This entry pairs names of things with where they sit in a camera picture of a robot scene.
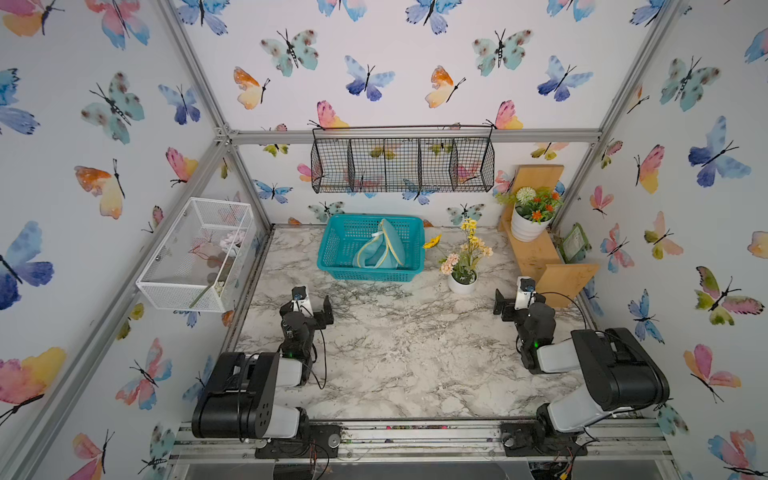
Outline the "teal mesh laundry bag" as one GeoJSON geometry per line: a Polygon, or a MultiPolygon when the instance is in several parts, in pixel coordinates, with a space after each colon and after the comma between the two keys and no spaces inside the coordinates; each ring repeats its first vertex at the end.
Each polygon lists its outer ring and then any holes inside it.
{"type": "Polygon", "coordinates": [[[353,265],[362,269],[398,269],[405,266],[405,248],[397,230],[382,219],[354,257],[353,265]]]}

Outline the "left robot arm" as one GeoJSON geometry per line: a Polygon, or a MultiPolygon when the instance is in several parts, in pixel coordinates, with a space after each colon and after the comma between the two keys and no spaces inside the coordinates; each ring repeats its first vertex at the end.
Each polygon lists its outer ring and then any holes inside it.
{"type": "Polygon", "coordinates": [[[314,343],[334,323],[331,299],[315,312],[303,289],[282,305],[283,340],[272,352],[224,352],[197,401],[191,419],[199,439],[299,440],[310,438],[309,419],[300,407],[275,403],[277,390],[305,385],[316,378],[320,358],[314,343]]]}

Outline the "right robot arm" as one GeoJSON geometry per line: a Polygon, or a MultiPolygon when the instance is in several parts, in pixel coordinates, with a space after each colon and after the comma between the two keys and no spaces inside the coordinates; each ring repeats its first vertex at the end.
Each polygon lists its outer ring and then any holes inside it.
{"type": "Polygon", "coordinates": [[[554,340],[555,309],[543,295],[520,291],[512,299],[494,292],[493,313],[517,331],[515,349],[534,375],[579,371],[583,385],[537,409],[543,432],[574,434],[615,414],[660,406],[670,397],[669,382],[625,328],[576,329],[554,340]]]}

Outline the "small white flower pot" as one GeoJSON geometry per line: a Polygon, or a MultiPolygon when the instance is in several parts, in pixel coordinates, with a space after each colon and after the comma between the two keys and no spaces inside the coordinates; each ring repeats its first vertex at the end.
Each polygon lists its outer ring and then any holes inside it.
{"type": "Polygon", "coordinates": [[[440,261],[440,271],[449,278],[454,293],[471,293],[478,281],[478,264],[493,255],[493,249],[477,236],[477,226],[476,220],[464,219],[460,224],[463,242],[440,261]]]}

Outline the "wooden shelf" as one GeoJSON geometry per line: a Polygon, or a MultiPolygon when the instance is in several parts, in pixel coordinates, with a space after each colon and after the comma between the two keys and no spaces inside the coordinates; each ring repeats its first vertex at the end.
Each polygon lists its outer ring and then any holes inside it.
{"type": "Polygon", "coordinates": [[[549,306],[568,308],[598,273],[600,266],[594,263],[566,264],[546,226],[518,221],[518,217],[513,206],[505,206],[498,229],[507,235],[521,275],[536,282],[537,291],[546,297],[549,306]]]}

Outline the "green framed small sign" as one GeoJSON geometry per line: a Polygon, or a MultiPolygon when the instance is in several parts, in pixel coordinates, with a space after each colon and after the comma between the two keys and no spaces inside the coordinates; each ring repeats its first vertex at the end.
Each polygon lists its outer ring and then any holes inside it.
{"type": "Polygon", "coordinates": [[[588,237],[579,223],[574,223],[567,235],[559,240],[559,252],[566,264],[579,263],[586,259],[592,249],[588,237]]]}

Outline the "yellow sunflower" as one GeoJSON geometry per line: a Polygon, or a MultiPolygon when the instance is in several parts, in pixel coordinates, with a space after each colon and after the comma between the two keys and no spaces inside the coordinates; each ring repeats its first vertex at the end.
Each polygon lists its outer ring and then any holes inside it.
{"type": "Polygon", "coordinates": [[[435,236],[434,238],[432,238],[432,239],[428,240],[428,241],[427,241],[427,242],[426,242],[426,243],[423,245],[423,248],[424,248],[425,250],[430,250],[430,249],[433,249],[433,248],[437,247],[437,246],[440,244],[441,238],[442,238],[442,236],[441,236],[441,235],[437,235],[437,236],[435,236]]]}

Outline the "teal plastic basket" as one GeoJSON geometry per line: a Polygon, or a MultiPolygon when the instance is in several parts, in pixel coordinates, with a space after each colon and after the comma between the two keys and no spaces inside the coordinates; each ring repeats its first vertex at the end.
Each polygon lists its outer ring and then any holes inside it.
{"type": "Polygon", "coordinates": [[[326,225],[317,266],[336,280],[410,282],[424,268],[425,227],[412,216],[340,214],[326,225]]]}

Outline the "large white flower pot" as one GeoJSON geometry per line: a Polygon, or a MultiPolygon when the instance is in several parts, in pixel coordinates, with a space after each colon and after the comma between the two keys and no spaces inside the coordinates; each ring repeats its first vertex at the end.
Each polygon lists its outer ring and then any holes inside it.
{"type": "Polygon", "coordinates": [[[515,192],[497,193],[496,200],[513,208],[510,220],[512,236],[521,242],[536,240],[550,225],[562,205],[555,190],[525,186],[515,192]]]}

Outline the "white mesh wall box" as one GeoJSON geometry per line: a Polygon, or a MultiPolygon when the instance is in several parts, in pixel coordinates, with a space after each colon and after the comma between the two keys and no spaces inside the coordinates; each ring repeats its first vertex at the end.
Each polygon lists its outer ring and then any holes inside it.
{"type": "Polygon", "coordinates": [[[232,310],[255,233],[250,204],[191,197],[144,266],[136,286],[156,309],[232,310]]]}

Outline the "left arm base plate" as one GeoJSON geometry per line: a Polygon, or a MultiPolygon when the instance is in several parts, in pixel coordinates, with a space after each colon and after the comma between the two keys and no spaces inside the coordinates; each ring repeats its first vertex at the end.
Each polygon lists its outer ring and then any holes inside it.
{"type": "Polygon", "coordinates": [[[267,439],[256,447],[254,458],[259,460],[279,459],[335,459],[341,445],[342,428],[335,424],[310,422],[300,426],[293,438],[267,439]]]}

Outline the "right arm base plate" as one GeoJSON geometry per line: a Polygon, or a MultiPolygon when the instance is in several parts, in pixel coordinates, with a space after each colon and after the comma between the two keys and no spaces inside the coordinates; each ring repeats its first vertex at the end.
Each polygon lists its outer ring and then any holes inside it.
{"type": "Polygon", "coordinates": [[[574,434],[550,431],[538,421],[500,425],[500,443],[507,457],[586,456],[588,447],[577,439],[574,434]]]}

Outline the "aluminium front rail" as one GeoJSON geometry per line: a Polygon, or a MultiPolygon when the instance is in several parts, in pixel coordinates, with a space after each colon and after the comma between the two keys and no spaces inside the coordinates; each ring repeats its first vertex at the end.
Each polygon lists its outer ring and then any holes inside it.
{"type": "MultiPolygon", "coordinates": [[[[586,456],[507,457],[500,443],[500,425],[534,421],[508,419],[435,420],[338,420],[311,421],[342,428],[336,463],[417,461],[670,461],[673,458],[660,428],[652,419],[603,420],[574,433],[577,443],[588,447],[586,456]]],[[[176,436],[171,458],[178,464],[262,462],[254,458],[256,447],[266,440],[199,439],[188,426],[176,436]]]]}

